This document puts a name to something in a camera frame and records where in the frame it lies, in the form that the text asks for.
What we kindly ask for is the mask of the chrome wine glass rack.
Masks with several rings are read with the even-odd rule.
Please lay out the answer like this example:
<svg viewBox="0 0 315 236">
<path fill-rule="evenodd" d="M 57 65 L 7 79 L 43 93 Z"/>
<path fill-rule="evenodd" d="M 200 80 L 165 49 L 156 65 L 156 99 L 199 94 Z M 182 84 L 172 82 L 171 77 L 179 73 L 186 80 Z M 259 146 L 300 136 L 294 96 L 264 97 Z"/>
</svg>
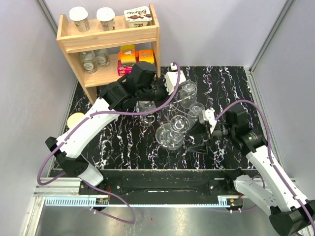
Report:
<svg viewBox="0 0 315 236">
<path fill-rule="evenodd" d="M 185 133 L 191 127 L 189 106 L 195 101 L 195 95 L 196 92 L 192 95 L 177 95 L 175 101 L 159 111 L 158 117 L 154 114 L 140 117 L 143 126 L 149 126 L 155 120 L 159 121 L 160 126 L 155 134 L 158 144 L 168 150 L 177 150 L 182 146 Z"/>
</svg>

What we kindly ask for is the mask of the ribbed goblet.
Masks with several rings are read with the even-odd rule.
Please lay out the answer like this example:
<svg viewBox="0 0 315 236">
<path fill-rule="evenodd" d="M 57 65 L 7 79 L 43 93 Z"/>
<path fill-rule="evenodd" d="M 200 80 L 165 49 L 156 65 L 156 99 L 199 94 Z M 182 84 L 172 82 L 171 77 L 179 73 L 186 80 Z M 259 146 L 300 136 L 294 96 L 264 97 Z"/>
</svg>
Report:
<svg viewBox="0 0 315 236">
<path fill-rule="evenodd" d="M 185 81 L 180 89 L 180 105 L 189 109 L 190 105 L 196 102 L 197 85 L 193 81 Z"/>
<path fill-rule="evenodd" d="M 190 120 L 198 120 L 199 114 L 205 109 L 204 105 L 199 102 L 195 102 L 190 105 L 189 112 L 188 112 L 188 118 Z"/>
</svg>

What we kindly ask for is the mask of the round yellow wooden coaster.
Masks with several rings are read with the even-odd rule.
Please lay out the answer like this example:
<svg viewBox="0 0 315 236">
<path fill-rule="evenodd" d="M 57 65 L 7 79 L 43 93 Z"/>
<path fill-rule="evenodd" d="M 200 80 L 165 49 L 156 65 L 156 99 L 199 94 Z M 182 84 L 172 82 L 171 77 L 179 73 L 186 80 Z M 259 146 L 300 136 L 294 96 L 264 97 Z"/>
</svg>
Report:
<svg viewBox="0 0 315 236">
<path fill-rule="evenodd" d="M 77 112 L 77 113 L 73 113 L 72 115 L 70 115 L 67 119 L 67 127 L 69 129 L 71 129 L 72 127 L 74 127 L 77 123 L 80 122 L 80 120 L 84 117 L 84 113 L 81 112 Z"/>
</svg>

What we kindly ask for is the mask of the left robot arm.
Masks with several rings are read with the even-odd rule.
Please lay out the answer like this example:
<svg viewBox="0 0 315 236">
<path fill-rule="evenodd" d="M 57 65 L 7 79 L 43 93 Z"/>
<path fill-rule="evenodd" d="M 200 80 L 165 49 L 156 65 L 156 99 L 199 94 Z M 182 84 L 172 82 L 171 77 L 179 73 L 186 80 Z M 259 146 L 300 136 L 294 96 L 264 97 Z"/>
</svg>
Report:
<svg viewBox="0 0 315 236">
<path fill-rule="evenodd" d="M 155 65 L 145 61 L 136 63 L 130 73 L 109 83 L 91 108 L 57 138 L 45 141 L 50 154 L 47 163 L 55 157 L 64 174 L 78 177 L 95 194 L 107 188 L 104 175 L 83 155 L 83 149 L 108 124 L 119 116 L 147 116 L 164 109 L 174 98 L 181 81 L 180 66 L 171 63 L 172 77 L 158 77 Z"/>
</svg>

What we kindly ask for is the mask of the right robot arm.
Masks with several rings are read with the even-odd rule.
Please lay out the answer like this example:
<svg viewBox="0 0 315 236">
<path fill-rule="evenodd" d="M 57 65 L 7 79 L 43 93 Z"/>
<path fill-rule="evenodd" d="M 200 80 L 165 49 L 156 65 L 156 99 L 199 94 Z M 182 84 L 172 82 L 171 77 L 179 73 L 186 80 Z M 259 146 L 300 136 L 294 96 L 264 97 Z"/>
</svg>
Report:
<svg viewBox="0 0 315 236">
<path fill-rule="evenodd" d="M 241 170 L 235 170 L 224 180 L 223 187 L 228 194 L 238 192 L 247 196 L 266 213 L 280 236 L 296 234 L 314 224 L 315 202 L 295 186 L 273 153 L 268 151 L 264 135 L 250 128 L 241 105 L 228 110 L 222 123 L 215 120 L 213 109 L 202 110 L 197 117 L 189 134 L 201 134 L 203 144 L 189 147 L 190 151 L 207 153 L 212 138 L 227 138 L 256 167 L 269 187 L 265 189 Z"/>
</svg>

